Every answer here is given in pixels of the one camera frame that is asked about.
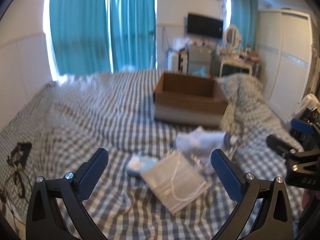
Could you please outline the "brown cardboard box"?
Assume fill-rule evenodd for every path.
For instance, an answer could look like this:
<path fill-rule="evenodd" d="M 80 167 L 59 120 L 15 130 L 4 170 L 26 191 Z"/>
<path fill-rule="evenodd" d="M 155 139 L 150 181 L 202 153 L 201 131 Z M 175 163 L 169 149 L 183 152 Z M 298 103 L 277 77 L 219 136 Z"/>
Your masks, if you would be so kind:
<path fill-rule="evenodd" d="M 228 99 L 214 79 L 163 73 L 153 93 L 154 119 L 174 124 L 216 128 Z"/>

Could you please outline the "light blue small pouch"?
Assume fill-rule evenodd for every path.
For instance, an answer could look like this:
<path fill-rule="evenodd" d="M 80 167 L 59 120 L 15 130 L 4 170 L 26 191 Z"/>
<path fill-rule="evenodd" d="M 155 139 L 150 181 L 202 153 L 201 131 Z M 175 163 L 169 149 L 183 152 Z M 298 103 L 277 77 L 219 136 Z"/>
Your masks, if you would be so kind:
<path fill-rule="evenodd" d="M 126 166 L 126 172 L 131 177 L 141 178 L 141 174 L 154 167 L 158 161 L 155 157 L 134 154 Z"/>

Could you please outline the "checkered bed sheet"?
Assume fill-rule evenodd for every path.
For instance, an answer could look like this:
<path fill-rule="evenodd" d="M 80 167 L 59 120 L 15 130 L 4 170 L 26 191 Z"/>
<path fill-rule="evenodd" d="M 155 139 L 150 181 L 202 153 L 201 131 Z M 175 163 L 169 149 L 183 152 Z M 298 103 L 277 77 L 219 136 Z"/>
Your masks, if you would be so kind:
<path fill-rule="evenodd" d="M 235 202 L 217 176 L 195 201 L 172 215 L 146 183 L 130 177 L 134 154 L 161 159 L 191 126 L 154 119 L 161 70 L 67 76 L 51 82 L 1 130 L 1 213 L 24 236 L 31 188 L 38 176 L 61 178 L 100 147 L 109 163 L 84 206 L 108 239 L 211 239 Z M 285 176 L 283 159 L 236 152 L 232 161 L 260 179 Z"/>

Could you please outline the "white dressing table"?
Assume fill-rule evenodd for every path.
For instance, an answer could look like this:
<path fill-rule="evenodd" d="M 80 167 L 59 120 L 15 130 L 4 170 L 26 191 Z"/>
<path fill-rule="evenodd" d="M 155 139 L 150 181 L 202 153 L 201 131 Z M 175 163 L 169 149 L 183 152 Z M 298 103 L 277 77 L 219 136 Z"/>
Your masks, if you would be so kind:
<path fill-rule="evenodd" d="M 232 74 L 248 74 L 260 78 L 262 66 L 255 51 L 230 50 L 223 48 L 219 52 L 221 59 L 219 77 Z"/>

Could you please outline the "white wardrobe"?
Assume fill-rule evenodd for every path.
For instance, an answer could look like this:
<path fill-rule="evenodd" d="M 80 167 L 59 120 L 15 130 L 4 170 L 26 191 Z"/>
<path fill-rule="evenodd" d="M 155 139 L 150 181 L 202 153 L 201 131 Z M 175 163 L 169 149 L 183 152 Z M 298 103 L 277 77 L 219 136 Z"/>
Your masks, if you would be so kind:
<path fill-rule="evenodd" d="M 285 9 L 259 11 L 263 96 L 283 123 L 291 120 L 308 91 L 314 45 L 310 15 Z"/>

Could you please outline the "blue plastic bag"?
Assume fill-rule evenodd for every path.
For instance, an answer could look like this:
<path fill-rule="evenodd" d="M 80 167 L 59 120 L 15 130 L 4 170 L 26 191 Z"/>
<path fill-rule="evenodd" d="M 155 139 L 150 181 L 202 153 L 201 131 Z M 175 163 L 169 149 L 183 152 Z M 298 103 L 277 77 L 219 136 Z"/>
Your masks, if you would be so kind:
<path fill-rule="evenodd" d="M 206 73 L 205 67 L 202 67 L 201 69 L 193 71 L 192 74 L 199 77 L 209 78 L 209 75 Z"/>

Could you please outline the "grey cabinet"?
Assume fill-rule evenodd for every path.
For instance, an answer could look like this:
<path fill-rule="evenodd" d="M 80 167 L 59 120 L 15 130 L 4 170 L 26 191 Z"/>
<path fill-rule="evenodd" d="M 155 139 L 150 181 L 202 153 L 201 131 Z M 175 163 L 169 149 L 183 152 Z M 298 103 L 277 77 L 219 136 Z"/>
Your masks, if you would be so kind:
<path fill-rule="evenodd" d="M 204 46 L 191 46 L 188 53 L 188 74 L 202 67 L 206 68 L 206 73 L 211 76 L 213 51 Z"/>

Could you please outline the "oval vanity mirror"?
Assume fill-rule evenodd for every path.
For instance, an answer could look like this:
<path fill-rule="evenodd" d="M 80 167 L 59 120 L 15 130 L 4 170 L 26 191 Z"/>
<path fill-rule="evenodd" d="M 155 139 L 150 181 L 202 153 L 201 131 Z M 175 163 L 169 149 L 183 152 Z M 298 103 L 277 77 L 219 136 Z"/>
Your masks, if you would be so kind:
<path fill-rule="evenodd" d="M 236 49 L 240 46 L 242 40 L 238 28 L 231 24 L 223 34 L 223 42 L 229 49 Z"/>

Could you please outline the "white suitcase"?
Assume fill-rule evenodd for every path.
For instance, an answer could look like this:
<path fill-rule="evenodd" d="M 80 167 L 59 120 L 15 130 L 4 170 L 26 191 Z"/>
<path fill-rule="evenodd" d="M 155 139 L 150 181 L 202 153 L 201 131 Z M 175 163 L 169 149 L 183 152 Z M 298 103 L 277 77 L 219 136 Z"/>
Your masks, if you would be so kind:
<path fill-rule="evenodd" d="M 187 74 L 188 54 L 185 51 L 172 52 L 168 56 L 168 69 Z"/>

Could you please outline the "right teal curtain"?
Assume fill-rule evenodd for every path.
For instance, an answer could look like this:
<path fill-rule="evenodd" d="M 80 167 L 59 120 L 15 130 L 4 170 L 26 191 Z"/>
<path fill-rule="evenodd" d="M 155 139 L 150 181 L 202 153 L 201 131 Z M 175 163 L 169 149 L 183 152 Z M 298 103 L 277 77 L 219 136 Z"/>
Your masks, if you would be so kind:
<path fill-rule="evenodd" d="M 231 0 L 231 24 L 241 35 L 240 47 L 249 44 L 253 50 L 257 45 L 258 0 Z"/>

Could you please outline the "teal curtain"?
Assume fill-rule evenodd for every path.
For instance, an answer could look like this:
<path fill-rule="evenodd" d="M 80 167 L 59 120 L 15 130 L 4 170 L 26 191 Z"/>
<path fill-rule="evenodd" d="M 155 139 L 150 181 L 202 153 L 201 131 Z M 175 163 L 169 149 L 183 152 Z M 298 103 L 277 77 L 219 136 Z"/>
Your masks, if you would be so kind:
<path fill-rule="evenodd" d="M 258 0 L 231 0 L 231 24 L 241 35 L 240 47 L 249 44 L 253 50 L 257 45 Z"/>
<path fill-rule="evenodd" d="M 50 0 L 49 14 L 60 75 L 111 71 L 106 0 Z"/>
<path fill-rule="evenodd" d="M 113 71 L 156 66 L 155 0 L 108 0 Z"/>

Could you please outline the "middle teal curtain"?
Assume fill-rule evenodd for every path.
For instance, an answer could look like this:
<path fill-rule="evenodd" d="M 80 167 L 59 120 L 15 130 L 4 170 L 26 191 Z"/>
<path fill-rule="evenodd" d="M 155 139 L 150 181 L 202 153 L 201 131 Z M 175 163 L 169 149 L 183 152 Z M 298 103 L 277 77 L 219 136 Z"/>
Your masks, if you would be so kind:
<path fill-rule="evenodd" d="M 155 0 L 108 0 L 113 71 L 156 66 Z"/>

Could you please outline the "left teal curtain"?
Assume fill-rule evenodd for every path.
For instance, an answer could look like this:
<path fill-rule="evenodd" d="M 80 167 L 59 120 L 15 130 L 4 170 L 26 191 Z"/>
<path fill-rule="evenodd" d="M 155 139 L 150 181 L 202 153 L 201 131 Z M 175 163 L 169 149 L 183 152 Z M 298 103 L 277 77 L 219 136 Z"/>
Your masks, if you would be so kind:
<path fill-rule="evenodd" d="M 49 14 L 60 75 L 111 71 L 106 0 L 50 0 Z"/>

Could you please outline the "black wall television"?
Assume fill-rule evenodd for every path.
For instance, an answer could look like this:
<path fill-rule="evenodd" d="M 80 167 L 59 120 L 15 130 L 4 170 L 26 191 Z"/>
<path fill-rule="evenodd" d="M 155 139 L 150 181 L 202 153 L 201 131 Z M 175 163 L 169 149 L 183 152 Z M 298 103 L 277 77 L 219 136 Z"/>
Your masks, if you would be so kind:
<path fill-rule="evenodd" d="M 223 21 L 189 13 L 187 16 L 187 33 L 221 39 L 223 36 Z"/>

